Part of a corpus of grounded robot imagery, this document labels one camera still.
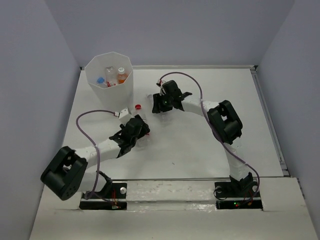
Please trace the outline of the red cap red label bottle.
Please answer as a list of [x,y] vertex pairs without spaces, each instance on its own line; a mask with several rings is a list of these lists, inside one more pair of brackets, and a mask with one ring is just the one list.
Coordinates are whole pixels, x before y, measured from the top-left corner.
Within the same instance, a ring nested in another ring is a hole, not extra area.
[[[147,124],[145,109],[142,108],[140,104],[135,105],[135,113],[138,114],[142,118],[142,120]],[[148,132],[142,138],[137,140],[136,145],[139,148],[145,148],[149,144],[149,141],[150,141],[150,133]]]

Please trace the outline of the orange tea bottle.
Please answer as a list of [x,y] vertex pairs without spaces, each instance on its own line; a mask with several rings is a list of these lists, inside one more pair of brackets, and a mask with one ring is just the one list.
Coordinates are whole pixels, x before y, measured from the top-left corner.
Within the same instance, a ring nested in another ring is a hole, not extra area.
[[126,73],[126,70],[123,67],[118,68],[118,73],[117,73],[118,84],[123,84],[127,78],[128,78],[128,74]]

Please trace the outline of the crushed red cap cola bottle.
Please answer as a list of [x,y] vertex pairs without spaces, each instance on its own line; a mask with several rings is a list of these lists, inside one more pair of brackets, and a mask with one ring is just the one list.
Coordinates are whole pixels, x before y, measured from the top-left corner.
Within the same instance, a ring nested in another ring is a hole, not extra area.
[[117,85],[117,72],[113,66],[106,67],[105,70],[105,82],[106,86],[113,87]]

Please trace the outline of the clear bottle blue cap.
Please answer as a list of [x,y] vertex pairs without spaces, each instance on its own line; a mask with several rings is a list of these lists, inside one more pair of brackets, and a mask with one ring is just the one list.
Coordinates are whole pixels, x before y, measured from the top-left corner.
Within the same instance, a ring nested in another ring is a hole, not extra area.
[[99,77],[96,81],[96,85],[100,88],[105,89],[107,87],[105,79],[103,77]]

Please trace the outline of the clear unlabelled crushed bottle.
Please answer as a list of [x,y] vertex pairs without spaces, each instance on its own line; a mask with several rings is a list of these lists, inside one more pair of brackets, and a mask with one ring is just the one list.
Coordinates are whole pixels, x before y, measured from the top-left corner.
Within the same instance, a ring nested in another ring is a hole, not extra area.
[[146,95],[146,101],[148,105],[148,112],[150,112],[151,116],[159,122],[162,126],[170,124],[172,120],[172,116],[169,112],[160,112],[160,113],[152,113],[154,107],[154,97],[152,94]]

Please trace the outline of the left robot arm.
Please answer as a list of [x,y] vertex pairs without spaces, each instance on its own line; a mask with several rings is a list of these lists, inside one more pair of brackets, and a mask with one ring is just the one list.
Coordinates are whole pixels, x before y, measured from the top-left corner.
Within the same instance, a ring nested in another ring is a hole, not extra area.
[[86,170],[93,166],[99,168],[102,161],[121,158],[131,151],[137,140],[149,132],[148,124],[136,115],[125,125],[121,124],[120,131],[98,145],[80,149],[64,146],[45,168],[40,180],[59,199],[66,201],[76,192],[85,192],[85,181],[94,179],[94,193],[104,198],[110,194],[111,179],[100,170],[93,175]]

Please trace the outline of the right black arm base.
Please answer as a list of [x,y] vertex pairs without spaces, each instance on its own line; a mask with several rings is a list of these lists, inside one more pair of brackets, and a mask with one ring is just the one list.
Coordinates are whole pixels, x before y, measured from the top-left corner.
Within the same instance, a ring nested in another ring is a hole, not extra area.
[[262,210],[263,204],[260,192],[254,198],[257,190],[257,182],[254,181],[243,192],[236,192],[232,189],[230,181],[218,181],[214,183],[213,195],[216,199],[215,207],[217,210],[242,210],[256,209]]

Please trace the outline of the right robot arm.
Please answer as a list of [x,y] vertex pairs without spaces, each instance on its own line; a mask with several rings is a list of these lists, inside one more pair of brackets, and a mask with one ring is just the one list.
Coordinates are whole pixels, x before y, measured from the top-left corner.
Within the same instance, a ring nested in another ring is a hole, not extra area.
[[224,148],[230,180],[215,184],[216,199],[243,198],[245,202],[250,202],[259,197],[260,180],[254,180],[255,170],[237,155],[243,124],[232,104],[228,100],[211,102],[193,97],[190,92],[182,92],[174,80],[160,79],[156,84],[160,91],[153,95],[152,113],[177,109],[203,116]]

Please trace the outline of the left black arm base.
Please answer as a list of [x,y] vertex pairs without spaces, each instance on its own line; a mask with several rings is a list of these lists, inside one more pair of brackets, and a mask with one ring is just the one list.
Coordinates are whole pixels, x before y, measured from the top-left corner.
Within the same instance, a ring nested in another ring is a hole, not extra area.
[[105,192],[98,192],[90,199],[85,199],[83,193],[79,202],[81,210],[91,211],[121,211],[127,209],[128,184],[124,181],[114,181]]

